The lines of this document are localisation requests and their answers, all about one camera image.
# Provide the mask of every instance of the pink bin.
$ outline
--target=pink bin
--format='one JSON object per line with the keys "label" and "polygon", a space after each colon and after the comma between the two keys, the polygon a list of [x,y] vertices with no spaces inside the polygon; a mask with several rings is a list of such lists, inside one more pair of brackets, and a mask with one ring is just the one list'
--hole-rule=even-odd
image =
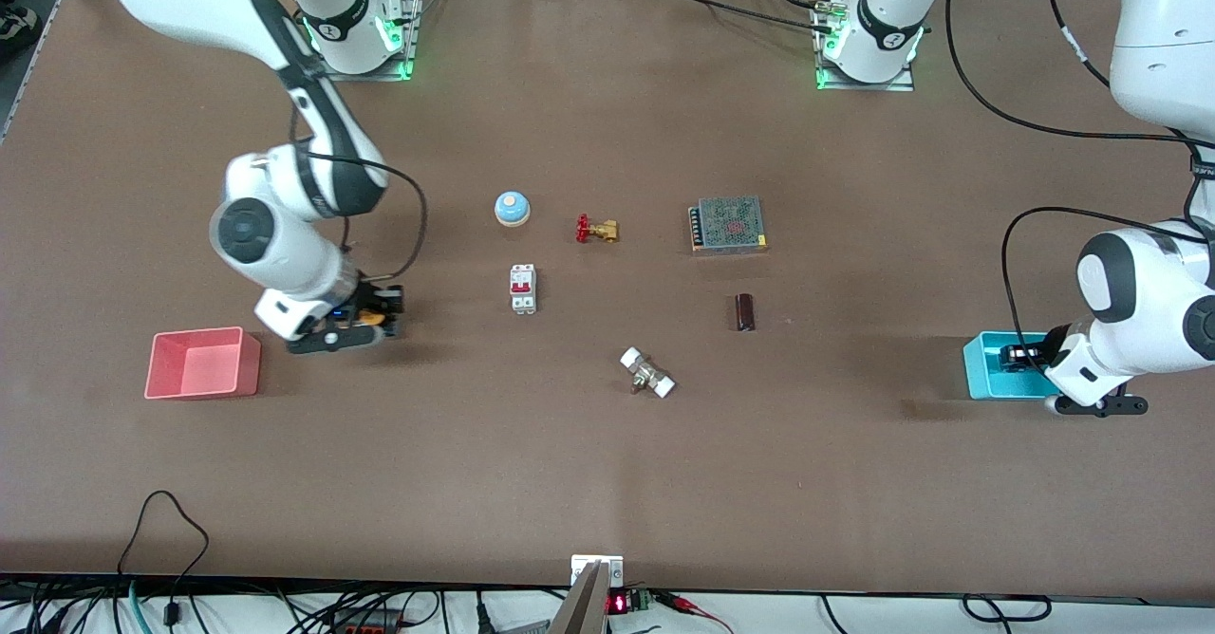
{"label": "pink bin", "polygon": [[261,344],[243,328],[158,333],[146,400],[220,400],[258,391]]}

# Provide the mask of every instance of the brown tabletop surface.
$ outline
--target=brown tabletop surface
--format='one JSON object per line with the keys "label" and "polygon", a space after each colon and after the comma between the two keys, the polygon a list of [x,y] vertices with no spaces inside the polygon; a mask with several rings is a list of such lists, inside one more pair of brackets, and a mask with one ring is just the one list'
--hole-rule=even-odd
{"label": "brown tabletop surface", "polygon": [[[722,0],[798,19],[779,0]],[[1108,62],[1117,0],[1063,0]],[[956,0],[972,79],[1008,111],[1146,125],[1089,79],[1046,0]],[[1137,418],[966,400],[960,347],[1007,328],[1000,237],[1036,205],[1176,214],[1185,151],[1025,131],[962,89],[937,26],[915,94],[819,92],[807,33],[680,0],[443,0],[416,79],[341,85],[431,203],[406,336],[292,357],[213,253],[225,164],[284,141],[243,55],[64,0],[0,146],[0,570],[108,571],[143,497],[211,533],[200,572],[559,584],[573,553],[684,588],[1215,598],[1215,374],[1134,383]],[[505,231],[503,189],[532,202]],[[763,200],[770,250],[694,259],[686,206]],[[621,223],[573,242],[577,214]],[[354,220],[401,261],[395,185]],[[1028,328],[1084,312],[1094,220],[1015,237]],[[334,223],[326,233],[334,236]],[[539,312],[510,312],[514,262]],[[733,296],[758,332],[734,332]],[[152,335],[242,326],[261,392],[142,397]],[[679,383],[629,395],[637,345]],[[197,537],[154,506],[131,571]]]}

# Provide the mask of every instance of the teal cable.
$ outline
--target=teal cable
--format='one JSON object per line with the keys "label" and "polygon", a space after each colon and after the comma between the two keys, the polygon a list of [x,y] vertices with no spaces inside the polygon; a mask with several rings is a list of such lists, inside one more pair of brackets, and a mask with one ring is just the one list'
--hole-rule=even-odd
{"label": "teal cable", "polygon": [[140,610],[140,600],[135,599],[134,579],[131,579],[131,585],[126,587],[126,599],[131,601],[131,610],[135,611],[135,623],[140,625],[140,632],[152,634],[152,630],[148,629],[148,621],[143,619],[143,611]]}

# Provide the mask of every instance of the white robotic arm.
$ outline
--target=white robotic arm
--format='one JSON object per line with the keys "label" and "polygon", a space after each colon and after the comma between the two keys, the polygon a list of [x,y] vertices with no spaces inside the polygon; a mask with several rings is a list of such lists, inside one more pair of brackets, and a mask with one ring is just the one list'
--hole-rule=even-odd
{"label": "white robotic arm", "polygon": [[[400,293],[380,291],[313,220],[366,214],[386,179],[379,151],[323,75],[277,0],[119,0],[143,24],[180,41],[242,51],[278,75],[310,140],[243,154],[228,164],[211,244],[225,262],[266,288],[258,317],[295,352],[369,345],[395,332]],[[354,43],[355,50],[360,50]],[[318,158],[338,157],[347,162]],[[345,327],[333,315],[345,315]],[[317,330],[324,319],[326,327]]]}
{"label": "white robotic arm", "polygon": [[[1211,15],[1215,0],[1121,0],[1109,81],[1124,111],[1215,141]],[[1134,375],[1215,363],[1215,153],[1198,153],[1192,205],[1153,225],[1180,237],[1119,228],[1081,250],[1076,277],[1092,318],[1055,328],[1042,353],[1061,400],[1098,406]]]}
{"label": "white robotic arm", "polygon": [[903,72],[923,36],[923,19],[936,0],[831,0],[847,15],[826,41],[823,57],[850,79],[883,84]]}

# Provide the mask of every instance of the blue bin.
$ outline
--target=blue bin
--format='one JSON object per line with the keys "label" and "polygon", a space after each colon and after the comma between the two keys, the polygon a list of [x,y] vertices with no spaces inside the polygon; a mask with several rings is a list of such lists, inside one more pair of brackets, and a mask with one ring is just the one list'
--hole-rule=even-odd
{"label": "blue bin", "polygon": [[[1040,343],[1045,333],[1024,333],[1025,343]],[[1029,369],[1010,373],[1000,367],[1000,350],[1017,344],[1017,334],[985,330],[962,347],[966,363],[966,384],[972,400],[1041,400],[1058,395],[1059,389]]]}

